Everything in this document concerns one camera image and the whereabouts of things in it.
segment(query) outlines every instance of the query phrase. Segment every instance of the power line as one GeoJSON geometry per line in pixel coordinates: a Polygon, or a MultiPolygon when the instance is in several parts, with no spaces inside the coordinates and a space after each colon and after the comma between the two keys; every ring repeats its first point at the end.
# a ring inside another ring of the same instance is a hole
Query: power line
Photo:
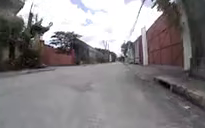
{"type": "Polygon", "coordinates": [[[140,14],[140,12],[141,12],[141,10],[142,10],[142,7],[143,7],[145,1],[146,1],[146,0],[143,0],[143,1],[142,1],[142,4],[141,4],[141,6],[140,6],[140,8],[139,8],[139,11],[138,11],[138,14],[137,14],[137,16],[136,16],[135,23],[133,24],[133,27],[132,27],[132,29],[131,29],[131,31],[130,31],[129,38],[132,36],[132,33],[133,33],[134,30],[135,30],[135,26],[136,26],[136,24],[137,24],[137,22],[138,22],[139,14],[140,14]]]}

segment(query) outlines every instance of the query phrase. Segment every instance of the sidewalk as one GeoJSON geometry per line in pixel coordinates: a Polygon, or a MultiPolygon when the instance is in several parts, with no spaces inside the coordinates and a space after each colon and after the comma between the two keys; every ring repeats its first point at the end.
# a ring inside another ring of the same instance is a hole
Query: sidewalk
{"type": "Polygon", "coordinates": [[[47,67],[47,68],[40,68],[40,69],[25,69],[21,71],[0,72],[0,78],[7,78],[7,77],[18,76],[18,75],[26,75],[30,73],[53,71],[53,70],[55,70],[54,67],[47,67]]]}
{"type": "Polygon", "coordinates": [[[169,66],[127,65],[144,81],[155,81],[205,111],[205,81],[188,77],[180,68],[169,66]]]}

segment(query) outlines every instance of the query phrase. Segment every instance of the sky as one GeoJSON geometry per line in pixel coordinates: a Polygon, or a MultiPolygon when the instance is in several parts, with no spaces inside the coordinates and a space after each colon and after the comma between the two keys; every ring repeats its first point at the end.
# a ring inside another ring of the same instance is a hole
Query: sky
{"type": "Polygon", "coordinates": [[[53,22],[43,36],[46,42],[55,31],[74,31],[92,47],[103,48],[102,41],[108,41],[110,50],[118,55],[124,41],[135,41],[141,35],[141,28],[148,29],[161,15],[146,0],[135,31],[129,36],[142,0],[26,0],[18,13],[26,22],[32,2],[33,12],[43,18],[43,25],[53,22]]]}

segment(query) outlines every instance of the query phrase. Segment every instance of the road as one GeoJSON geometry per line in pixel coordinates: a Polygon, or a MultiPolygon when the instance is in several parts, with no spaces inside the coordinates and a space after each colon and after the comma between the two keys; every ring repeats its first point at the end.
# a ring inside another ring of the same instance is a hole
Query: road
{"type": "Polygon", "coordinates": [[[0,79],[0,128],[205,128],[205,112],[121,63],[0,79]]]}

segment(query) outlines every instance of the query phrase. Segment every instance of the red wall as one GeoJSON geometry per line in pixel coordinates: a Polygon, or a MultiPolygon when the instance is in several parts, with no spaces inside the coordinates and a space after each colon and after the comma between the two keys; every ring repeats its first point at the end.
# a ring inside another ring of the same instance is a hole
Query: red wall
{"type": "Polygon", "coordinates": [[[73,50],[70,55],[59,54],[56,53],[56,49],[44,45],[41,53],[41,61],[48,66],[74,65],[75,52],[73,50]]]}
{"type": "Polygon", "coordinates": [[[183,42],[180,30],[161,15],[147,31],[149,64],[183,67],[183,42]]]}

